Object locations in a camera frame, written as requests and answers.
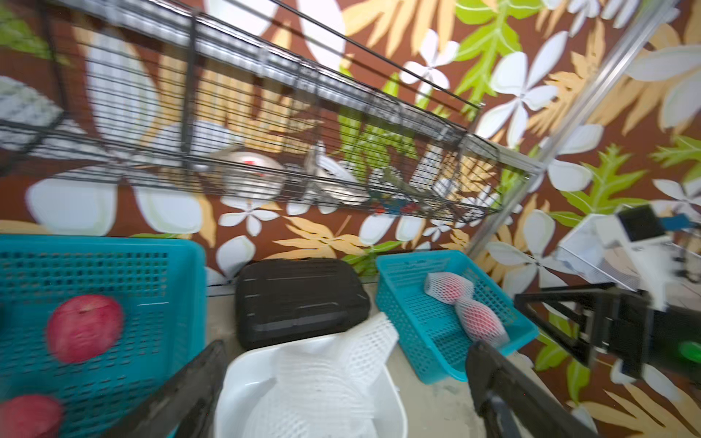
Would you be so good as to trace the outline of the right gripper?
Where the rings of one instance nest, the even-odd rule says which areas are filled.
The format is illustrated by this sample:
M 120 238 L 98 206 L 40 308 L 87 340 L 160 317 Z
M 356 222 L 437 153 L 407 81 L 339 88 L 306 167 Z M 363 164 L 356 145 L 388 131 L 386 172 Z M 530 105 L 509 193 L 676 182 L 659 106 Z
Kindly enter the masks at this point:
M 548 305 L 572 321 L 586 337 L 582 363 L 593 364 L 599 350 L 622 361 L 621 371 L 641 378 L 647 366 L 700 382 L 700 312 L 678 306 L 654 310 L 647 295 L 614 283 L 542 288 L 518 294 L 515 308 L 540 329 L 556 329 L 536 305 Z

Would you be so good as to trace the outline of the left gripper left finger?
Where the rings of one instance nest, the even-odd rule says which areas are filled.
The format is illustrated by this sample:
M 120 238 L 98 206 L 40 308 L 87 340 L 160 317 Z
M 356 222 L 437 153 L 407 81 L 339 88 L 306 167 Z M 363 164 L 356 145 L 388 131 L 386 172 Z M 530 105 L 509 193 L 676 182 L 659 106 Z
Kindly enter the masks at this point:
M 211 342 L 104 437 L 209 437 L 226 376 L 224 342 Z

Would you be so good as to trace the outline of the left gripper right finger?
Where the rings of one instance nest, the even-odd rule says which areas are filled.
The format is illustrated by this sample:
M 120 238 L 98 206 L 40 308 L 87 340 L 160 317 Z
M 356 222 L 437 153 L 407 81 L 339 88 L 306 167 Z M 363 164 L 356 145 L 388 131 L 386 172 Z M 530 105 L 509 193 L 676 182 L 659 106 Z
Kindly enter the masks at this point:
M 587 425 L 529 379 L 498 350 L 478 341 L 466 358 L 467 382 L 488 437 L 595 437 Z

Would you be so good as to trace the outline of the removed foam net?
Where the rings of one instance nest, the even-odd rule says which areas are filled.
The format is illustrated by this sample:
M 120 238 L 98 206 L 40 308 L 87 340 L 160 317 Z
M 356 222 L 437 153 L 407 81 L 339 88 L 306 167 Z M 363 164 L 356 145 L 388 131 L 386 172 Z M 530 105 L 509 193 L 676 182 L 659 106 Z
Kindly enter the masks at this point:
M 251 411 L 243 437 L 376 437 L 374 407 L 340 392 L 288 392 L 273 386 Z
M 394 324 L 379 312 L 339 335 L 323 354 L 281 352 L 277 384 L 292 403 L 369 412 L 370 387 L 396 343 Z

